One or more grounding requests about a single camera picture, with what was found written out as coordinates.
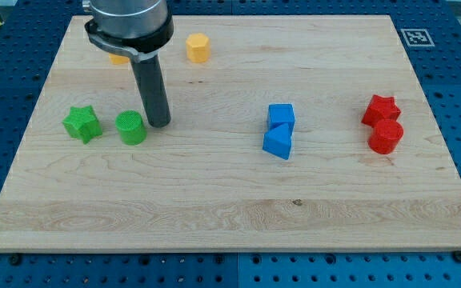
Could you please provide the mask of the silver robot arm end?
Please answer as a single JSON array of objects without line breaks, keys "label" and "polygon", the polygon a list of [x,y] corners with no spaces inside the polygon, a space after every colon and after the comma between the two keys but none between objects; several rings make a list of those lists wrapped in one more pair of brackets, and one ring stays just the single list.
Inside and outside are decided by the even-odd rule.
[{"label": "silver robot arm end", "polygon": [[92,16],[89,41],[110,54],[144,62],[172,38],[174,22],[166,0],[82,0]]}]

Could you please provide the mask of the yellow block behind arm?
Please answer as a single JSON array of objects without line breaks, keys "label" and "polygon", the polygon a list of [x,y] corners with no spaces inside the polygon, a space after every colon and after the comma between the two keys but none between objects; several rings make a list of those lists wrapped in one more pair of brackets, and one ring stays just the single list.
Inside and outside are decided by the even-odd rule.
[{"label": "yellow block behind arm", "polygon": [[130,61],[128,57],[117,54],[109,54],[109,59],[113,65],[124,65]]}]

